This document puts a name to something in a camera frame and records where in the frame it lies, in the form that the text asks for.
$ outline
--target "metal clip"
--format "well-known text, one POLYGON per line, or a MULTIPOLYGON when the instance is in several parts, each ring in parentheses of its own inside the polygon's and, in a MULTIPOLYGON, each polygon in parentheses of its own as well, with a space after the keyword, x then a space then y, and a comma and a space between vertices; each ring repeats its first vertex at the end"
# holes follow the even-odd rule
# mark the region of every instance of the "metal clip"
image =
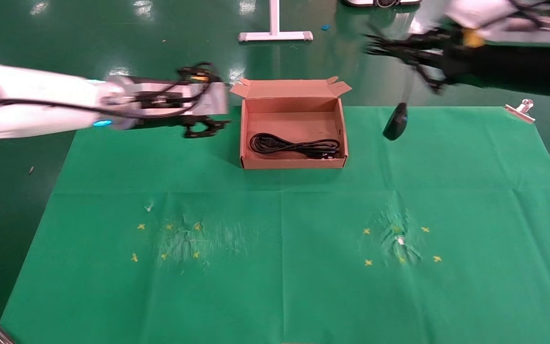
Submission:
POLYGON ((10 335, 5 333, 2 329, 0 329, 0 344, 15 344, 10 335))
POLYGON ((519 107, 514 108, 510 105, 506 105, 504 106, 504 109, 506 109, 506 111, 508 111, 509 113, 517 116, 518 118, 525 120, 528 123, 534 123, 536 119, 528 116, 528 112, 533 106, 534 106, 534 102, 532 99, 524 99, 523 102, 521 102, 521 105, 519 107))

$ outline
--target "black power cord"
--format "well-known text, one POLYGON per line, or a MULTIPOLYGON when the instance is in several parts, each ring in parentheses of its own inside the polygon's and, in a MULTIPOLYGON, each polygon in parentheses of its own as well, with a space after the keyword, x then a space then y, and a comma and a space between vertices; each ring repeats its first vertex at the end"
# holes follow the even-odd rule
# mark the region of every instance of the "black power cord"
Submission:
POLYGON ((249 141, 251 150, 259 154, 299 152, 311 159, 333 159, 338 154, 340 145, 334 139, 292 143, 269 133, 258 133, 249 141))

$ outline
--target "black cable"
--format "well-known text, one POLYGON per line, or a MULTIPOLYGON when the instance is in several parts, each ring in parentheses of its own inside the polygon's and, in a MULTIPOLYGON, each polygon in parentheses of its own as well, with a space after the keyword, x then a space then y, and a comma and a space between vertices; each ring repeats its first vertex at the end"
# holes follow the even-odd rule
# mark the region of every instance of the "black cable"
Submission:
MULTIPOLYGON (((544 4, 550 4, 550 0, 542 0, 542 1, 539 1, 539 2, 535 2, 535 3, 533 3, 533 4, 526 5, 526 6, 524 7, 524 10, 525 10, 525 11, 528 11, 528 10, 530 10, 530 9, 534 9, 534 8, 537 7, 537 6, 544 5, 544 4)), ((511 13, 511 14, 503 15, 502 17, 497 17, 497 18, 495 18, 495 19, 491 19, 491 20, 489 20, 489 21, 487 21, 487 22, 481 24, 481 25, 478 27, 478 29, 483 29, 483 28, 485 28, 486 26, 489 26, 489 25, 491 25, 491 24, 495 24, 496 22, 499 22, 500 20, 504 20, 504 19, 506 19, 506 18, 512 17, 513 15, 516 15, 516 14, 518 14, 518 13, 520 13, 520 12, 521 12, 521 11, 516 11, 515 13, 511 13)))
POLYGON ((524 7, 519 2, 517 2, 517 0, 508 0, 508 2, 513 7, 515 7, 515 9, 517 9, 518 11, 517 13, 519 13, 523 18, 529 20, 530 22, 533 22, 537 28, 542 27, 542 23, 540 22, 540 20, 534 17, 533 15, 531 15, 530 13, 528 13, 529 11, 526 11, 526 7, 524 7))
MULTIPOLYGON (((180 85, 181 83, 185 83, 185 82, 190 82, 190 80, 189 80, 190 76, 200 73, 200 72, 198 72, 199 69, 201 70, 201 74, 205 74, 205 76, 208 78, 208 81, 207 81, 208 85, 210 85, 212 82, 215 82, 216 81, 215 79, 218 79, 218 76, 217 76, 218 74, 216 72, 216 67, 214 67, 214 65, 212 63, 209 63, 209 62, 197 63, 197 64, 195 64, 191 67, 184 67, 184 68, 179 69, 178 74, 180 75, 180 78, 179 78, 179 80, 175 81, 171 85, 167 85, 165 88, 161 89, 160 91, 144 94, 143 96, 137 97, 136 100, 137 101, 151 100, 151 99, 154 99, 158 96, 162 96, 163 94, 167 93, 170 89, 176 87, 177 85, 180 85), (201 68, 201 67, 205 66, 205 65, 209 66, 209 68, 211 70, 210 71, 207 71, 207 70, 203 71, 204 68, 201 68)), ((199 94, 196 94, 196 95, 194 95, 190 98, 185 98, 183 100, 197 99, 197 98, 201 97, 205 92, 206 91, 203 90, 199 94)))
POLYGON ((312 159, 333 159, 339 146, 340 142, 334 139, 292 143, 269 133, 258 133, 249 141, 251 150, 259 154, 299 152, 312 159))
POLYGON ((415 75, 413 71, 415 67, 409 66, 406 70, 406 79, 404 80, 404 92, 402 94, 401 103, 408 103, 411 100, 411 94, 413 93, 413 85, 415 83, 415 75))
MULTIPOLYGON (((146 116, 146 115, 138 115, 135 113, 129 113, 129 112, 122 112, 122 111, 113 111, 109 109, 104 109, 100 107, 84 107, 82 105, 75 105, 75 104, 66 104, 66 103, 59 103, 59 102, 48 102, 45 100, 34 100, 34 99, 18 99, 18 98, 0 98, 0 106, 7 106, 7 105, 43 105, 46 107, 57 107, 57 108, 67 108, 67 109, 76 109, 80 111, 89 111, 89 112, 97 112, 101 113, 103 115, 107 116, 113 116, 113 117, 120 117, 120 118, 131 118, 131 119, 153 119, 158 118, 155 116, 146 116)), ((184 109, 181 110, 181 112, 186 112, 190 109, 190 107, 184 107, 184 109)), ((171 114, 165 114, 164 117, 170 117, 171 114)))

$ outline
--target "cardboard box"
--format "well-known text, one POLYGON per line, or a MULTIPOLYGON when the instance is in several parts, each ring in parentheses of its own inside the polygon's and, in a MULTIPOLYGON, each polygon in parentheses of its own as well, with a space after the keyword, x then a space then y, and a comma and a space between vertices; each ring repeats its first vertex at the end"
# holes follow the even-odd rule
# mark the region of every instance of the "cardboard box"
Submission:
POLYGON ((241 79, 231 92, 244 98, 241 120, 241 164, 246 169, 343 168, 347 133, 339 96, 351 89, 334 76, 327 80, 241 79), (290 142, 321 139, 340 142, 334 159, 310 159, 298 152, 258 154, 249 142, 257 133, 270 133, 290 142))

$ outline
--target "white stand base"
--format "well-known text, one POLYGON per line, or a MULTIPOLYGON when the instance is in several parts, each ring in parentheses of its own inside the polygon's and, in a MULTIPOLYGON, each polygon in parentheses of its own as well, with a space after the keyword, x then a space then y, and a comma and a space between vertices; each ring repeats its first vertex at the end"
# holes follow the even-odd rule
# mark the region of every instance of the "white stand base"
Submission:
POLYGON ((280 31, 270 32, 242 32, 239 33, 239 42, 247 41, 312 41, 311 31, 280 31))

